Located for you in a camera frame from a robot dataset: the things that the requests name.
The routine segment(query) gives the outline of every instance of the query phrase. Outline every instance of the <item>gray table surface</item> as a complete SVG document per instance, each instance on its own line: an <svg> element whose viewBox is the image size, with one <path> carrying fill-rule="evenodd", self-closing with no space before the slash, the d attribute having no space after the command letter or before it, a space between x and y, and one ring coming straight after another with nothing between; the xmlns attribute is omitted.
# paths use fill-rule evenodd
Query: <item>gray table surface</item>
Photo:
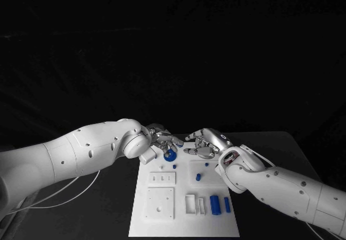
<svg viewBox="0 0 346 240"><path fill-rule="evenodd" d="M228 136L235 146L247 145L279 167L320 180L299 144L287 132L241 132L224 133L224 135ZM176 134L176 136L183 140L186 134ZM101 170L94 185L74 201L55 208L28 211L13 239L127 239L139 169L139 158L121 157L113 166ZM51 206L71 199L90 185L94 177L95 173L81 177L68 189L39 206ZM57 192L70 181L65 180L44 188L36 199ZM263 204L250 191L243 194L234 192L230 194L241 236L235 239L319 239L306 223Z"/></svg>

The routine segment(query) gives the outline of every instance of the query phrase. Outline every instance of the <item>robotic hand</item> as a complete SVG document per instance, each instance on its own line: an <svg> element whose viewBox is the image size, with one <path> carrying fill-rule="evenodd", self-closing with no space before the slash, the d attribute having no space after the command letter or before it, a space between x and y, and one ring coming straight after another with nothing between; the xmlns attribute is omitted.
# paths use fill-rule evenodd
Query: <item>robotic hand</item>
<svg viewBox="0 0 346 240"><path fill-rule="evenodd" d="M59 181L107 168L126 156L147 164L156 158L152 146L165 156L178 152L179 140L165 127L147 127L133 119L87 125L58 139L0 152L0 220L19 202Z"/></svg>
<svg viewBox="0 0 346 240"><path fill-rule="evenodd" d="M212 128L204 128L186 137L196 148L188 154L204 159L218 156L217 173L227 186L241 194L247 190L255 198L296 219L346 238L346 193L307 176L277 167L245 145L234 146Z"/></svg>

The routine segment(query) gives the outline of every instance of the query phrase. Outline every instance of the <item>blue cylinder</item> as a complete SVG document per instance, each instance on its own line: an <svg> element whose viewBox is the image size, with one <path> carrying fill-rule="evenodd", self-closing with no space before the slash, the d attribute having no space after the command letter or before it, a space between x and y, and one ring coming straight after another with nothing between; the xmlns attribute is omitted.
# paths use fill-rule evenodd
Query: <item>blue cylinder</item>
<svg viewBox="0 0 346 240"><path fill-rule="evenodd" d="M219 197L217 195L211 196L211 214L212 215L222 214Z"/></svg>
<svg viewBox="0 0 346 240"><path fill-rule="evenodd" d="M225 196L225 211L231 213L230 198Z"/></svg>
<svg viewBox="0 0 346 240"><path fill-rule="evenodd" d="M172 149L169 149L168 152L169 152L169 156L166 157L163 155L163 158L168 162L173 162L178 158L178 153Z"/></svg>

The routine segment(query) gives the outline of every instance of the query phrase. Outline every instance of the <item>dark backdrop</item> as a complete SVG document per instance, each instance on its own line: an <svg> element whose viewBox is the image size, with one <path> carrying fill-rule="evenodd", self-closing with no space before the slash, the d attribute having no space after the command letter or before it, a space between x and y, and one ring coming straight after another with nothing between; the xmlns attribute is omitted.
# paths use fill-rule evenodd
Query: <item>dark backdrop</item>
<svg viewBox="0 0 346 240"><path fill-rule="evenodd" d="M121 118L176 134L287 131L346 190L343 2L2 3L2 142Z"/></svg>

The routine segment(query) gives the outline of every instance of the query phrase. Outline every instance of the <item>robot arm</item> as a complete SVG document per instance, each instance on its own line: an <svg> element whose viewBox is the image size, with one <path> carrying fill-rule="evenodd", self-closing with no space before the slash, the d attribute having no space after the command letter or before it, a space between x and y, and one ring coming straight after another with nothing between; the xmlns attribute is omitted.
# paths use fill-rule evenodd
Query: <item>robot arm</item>
<svg viewBox="0 0 346 240"><path fill-rule="evenodd" d="M219 155L215 171L235 193L241 194L250 190L255 198L280 212L346 238L343 191L274 166L271 162L273 167L267 168L260 160L264 157L257 154L258 158L247 146L232 146L225 136L214 129L202 129L186 140L192 138L198 138L196 148L186 148L183 151L205 159L214 154Z"/></svg>
<svg viewBox="0 0 346 240"><path fill-rule="evenodd" d="M156 158L153 145L166 154L172 142L182 147L170 132L157 129L124 118L87 125L46 143L0 152L0 220L26 196L54 183L95 173L123 156L139 157L147 164Z"/></svg>

